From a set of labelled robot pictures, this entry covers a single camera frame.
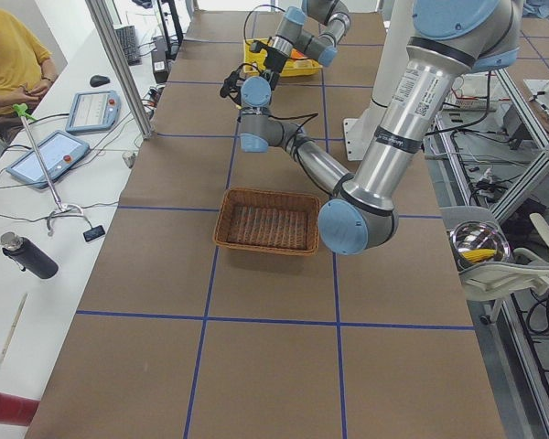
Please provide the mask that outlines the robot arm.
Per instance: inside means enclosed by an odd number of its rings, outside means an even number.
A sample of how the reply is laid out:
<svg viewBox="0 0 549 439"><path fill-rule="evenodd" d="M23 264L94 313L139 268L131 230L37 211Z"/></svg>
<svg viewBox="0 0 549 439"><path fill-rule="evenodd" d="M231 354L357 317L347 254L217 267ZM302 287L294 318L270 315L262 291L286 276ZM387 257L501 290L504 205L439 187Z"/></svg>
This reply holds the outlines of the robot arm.
<svg viewBox="0 0 549 439"><path fill-rule="evenodd" d="M245 80L240 91L240 145L263 153L287 151L329 193L318 214L321 239L333 252L353 255L387 242L396 232L396 190L461 75L498 70L517 57L522 3L519 1L416 1L408 63L369 147L355 173L320 149L296 124L270 112L272 92L293 51L328 65L350 29L340 1L306 1L285 10L274 37L255 41L265 51L263 73Z"/></svg>
<svg viewBox="0 0 549 439"><path fill-rule="evenodd" d="M319 35L305 29L308 18L323 26ZM337 56L337 46L350 30L350 25L349 9L340 0L303 1L301 7L289 6L270 43L264 48L266 71L280 75L293 49L328 67Z"/></svg>

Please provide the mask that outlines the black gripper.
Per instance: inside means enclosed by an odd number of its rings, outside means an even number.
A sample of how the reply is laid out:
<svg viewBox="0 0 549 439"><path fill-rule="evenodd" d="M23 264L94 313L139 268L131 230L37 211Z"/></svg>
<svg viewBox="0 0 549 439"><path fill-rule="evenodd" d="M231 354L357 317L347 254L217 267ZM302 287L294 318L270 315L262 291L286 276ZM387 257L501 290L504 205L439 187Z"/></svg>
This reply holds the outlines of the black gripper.
<svg viewBox="0 0 549 439"><path fill-rule="evenodd" d="M287 55L273 46L267 46L265 50L264 73L269 73L272 77L279 76L287 62Z"/></svg>

